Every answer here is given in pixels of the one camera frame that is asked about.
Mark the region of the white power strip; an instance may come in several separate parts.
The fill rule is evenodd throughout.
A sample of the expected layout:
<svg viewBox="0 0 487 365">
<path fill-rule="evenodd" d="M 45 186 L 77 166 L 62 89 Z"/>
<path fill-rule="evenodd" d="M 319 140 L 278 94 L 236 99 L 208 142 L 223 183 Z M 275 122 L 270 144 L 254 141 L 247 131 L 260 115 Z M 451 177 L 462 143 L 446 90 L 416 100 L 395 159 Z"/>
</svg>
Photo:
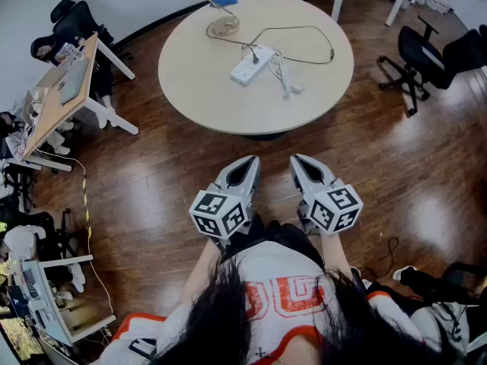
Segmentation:
<svg viewBox="0 0 487 365">
<path fill-rule="evenodd" d="M 268 65 L 275 51 L 267 46 L 251 46 L 237 66 L 231 71 L 231 80 L 247 86 Z"/>
</svg>

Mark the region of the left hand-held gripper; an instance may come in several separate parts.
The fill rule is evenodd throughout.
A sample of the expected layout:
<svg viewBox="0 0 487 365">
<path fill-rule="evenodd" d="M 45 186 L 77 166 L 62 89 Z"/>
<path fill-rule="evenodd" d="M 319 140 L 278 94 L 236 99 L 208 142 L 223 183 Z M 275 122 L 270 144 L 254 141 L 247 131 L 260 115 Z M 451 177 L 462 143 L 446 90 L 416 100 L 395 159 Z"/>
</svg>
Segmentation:
<svg viewBox="0 0 487 365">
<path fill-rule="evenodd" d="M 237 233 L 248 234 L 254 219 L 250 196 L 258 186 L 259 175 L 259 157 L 241 157 L 227 165 L 215 183 L 200 190 L 193 201 L 189 215 L 196 229 L 219 249 L 228 249 Z"/>
</svg>

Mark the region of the person's black trousers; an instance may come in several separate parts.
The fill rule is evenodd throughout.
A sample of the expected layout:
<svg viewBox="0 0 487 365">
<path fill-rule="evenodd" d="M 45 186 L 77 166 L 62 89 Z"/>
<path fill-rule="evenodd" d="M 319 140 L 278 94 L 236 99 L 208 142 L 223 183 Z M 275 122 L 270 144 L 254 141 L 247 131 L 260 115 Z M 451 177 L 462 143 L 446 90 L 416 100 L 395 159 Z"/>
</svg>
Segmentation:
<svg viewBox="0 0 487 365">
<path fill-rule="evenodd" d="M 258 214 L 254 216 L 248 233 L 237 231 L 231 236 L 231 244 L 226 248 L 222 261 L 225 262 L 239 252 L 243 252 L 265 241 L 278 243 L 308 257 L 321 268 L 324 266 L 318 250 L 301 229 L 293 224 L 280 224 L 277 220 L 271 221 L 265 227 L 262 218 Z"/>
</svg>

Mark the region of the white storage box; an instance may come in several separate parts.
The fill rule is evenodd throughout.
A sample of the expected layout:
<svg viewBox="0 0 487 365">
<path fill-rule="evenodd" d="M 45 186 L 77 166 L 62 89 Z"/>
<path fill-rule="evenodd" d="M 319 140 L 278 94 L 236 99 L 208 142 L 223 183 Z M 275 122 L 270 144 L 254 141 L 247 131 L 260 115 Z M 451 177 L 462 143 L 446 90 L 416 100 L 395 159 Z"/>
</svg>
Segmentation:
<svg viewBox="0 0 487 365">
<path fill-rule="evenodd" d="M 425 4 L 441 14 L 448 13 L 451 8 L 451 0 L 425 0 Z"/>
</svg>

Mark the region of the white open box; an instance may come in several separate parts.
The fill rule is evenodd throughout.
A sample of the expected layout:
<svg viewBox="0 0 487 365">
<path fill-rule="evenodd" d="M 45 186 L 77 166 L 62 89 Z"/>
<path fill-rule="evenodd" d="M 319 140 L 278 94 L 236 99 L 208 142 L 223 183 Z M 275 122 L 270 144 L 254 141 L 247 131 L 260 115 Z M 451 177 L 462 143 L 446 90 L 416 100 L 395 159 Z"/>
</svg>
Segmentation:
<svg viewBox="0 0 487 365">
<path fill-rule="evenodd" d="M 53 87 L 56 83 L 64 81 L 68 77 L 74 59 L 72 57 L 66 59 L 61 64 L 52 65 L 49 70 L 35 83 L 35 88 Z"/>
</svg>

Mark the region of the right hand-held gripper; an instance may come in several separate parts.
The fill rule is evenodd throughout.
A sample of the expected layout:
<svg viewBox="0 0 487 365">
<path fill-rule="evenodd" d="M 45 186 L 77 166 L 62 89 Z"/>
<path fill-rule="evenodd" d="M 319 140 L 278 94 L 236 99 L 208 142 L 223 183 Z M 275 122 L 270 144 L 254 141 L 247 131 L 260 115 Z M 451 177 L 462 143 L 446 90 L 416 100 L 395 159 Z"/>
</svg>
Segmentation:
<svg viewBox="0 0 487 365">
<path fill-rule="evenodd" d="M 290 156 L 290 171 L 303 194 L 298 217 L 305 233 L 322 230 L 331 236 L 354 226 L 364 205 L 350 184 L 335 179 L 329 167 L 304 154 Z"/>
</svg>

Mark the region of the grey laptop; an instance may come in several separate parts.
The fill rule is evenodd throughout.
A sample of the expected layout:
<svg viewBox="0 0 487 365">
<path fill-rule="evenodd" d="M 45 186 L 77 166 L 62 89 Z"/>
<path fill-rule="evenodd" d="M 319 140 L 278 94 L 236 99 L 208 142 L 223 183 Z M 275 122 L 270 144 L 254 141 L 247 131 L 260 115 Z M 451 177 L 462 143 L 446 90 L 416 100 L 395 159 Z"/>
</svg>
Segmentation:
<svg viewBox="0 0 487 365">
<path fill-rule="evenodd" d="M 64 81 L 58 87 L 61 104 L 65 104 L 78 96 L 88 65 L 89 60 L 87 58 L 75 60 Z"/>
</svg>

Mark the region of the person's left forearm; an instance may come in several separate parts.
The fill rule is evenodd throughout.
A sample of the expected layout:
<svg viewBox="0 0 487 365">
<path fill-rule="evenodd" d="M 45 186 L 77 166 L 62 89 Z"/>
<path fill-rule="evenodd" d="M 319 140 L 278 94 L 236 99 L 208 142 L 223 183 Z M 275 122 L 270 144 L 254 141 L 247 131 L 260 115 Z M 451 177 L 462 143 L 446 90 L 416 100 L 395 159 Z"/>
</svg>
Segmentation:
<svg viewBox="0 0 487 365">
<path fill-rule="evenodd" d="M 210 281 L 211 270 L 216 266 L 220 257 L 221 250 L 211 240 L 208 240 L 195 268 L 180 292 L 178 303 L 189 302 L 205 288 Z"/>
</svg>

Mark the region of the person's right forearm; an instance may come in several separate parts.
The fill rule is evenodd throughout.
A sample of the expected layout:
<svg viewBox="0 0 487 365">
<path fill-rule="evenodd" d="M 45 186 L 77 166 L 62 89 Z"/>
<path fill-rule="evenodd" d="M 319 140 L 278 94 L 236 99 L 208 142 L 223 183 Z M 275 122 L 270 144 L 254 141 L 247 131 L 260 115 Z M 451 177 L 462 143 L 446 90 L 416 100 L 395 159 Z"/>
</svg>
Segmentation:
<svg viewBox="0 0 487 365">
<path fill-rule="evenodd" d="M 348 278 L 353 278 L 350 265 L 345 257 L 339 234 L 327 235 L 320 232 L 324 267 L 328 271 L 337 271 Z"/>
</svg>

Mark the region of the white and orange shirt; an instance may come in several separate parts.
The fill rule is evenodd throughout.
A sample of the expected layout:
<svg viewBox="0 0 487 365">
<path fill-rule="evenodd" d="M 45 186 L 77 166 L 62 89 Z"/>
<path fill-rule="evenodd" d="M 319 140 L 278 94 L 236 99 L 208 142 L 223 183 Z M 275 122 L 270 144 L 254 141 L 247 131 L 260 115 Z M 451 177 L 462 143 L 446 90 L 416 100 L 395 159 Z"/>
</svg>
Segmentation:
<svg viewBox="0 0 487 365">
<path fill-rule="evenodd" d="M 384 293 L 265 241 L 227 261 L 165 317 L 135 315 L 99 365 L 433 365 L 436 353 Z"/>
</svg>

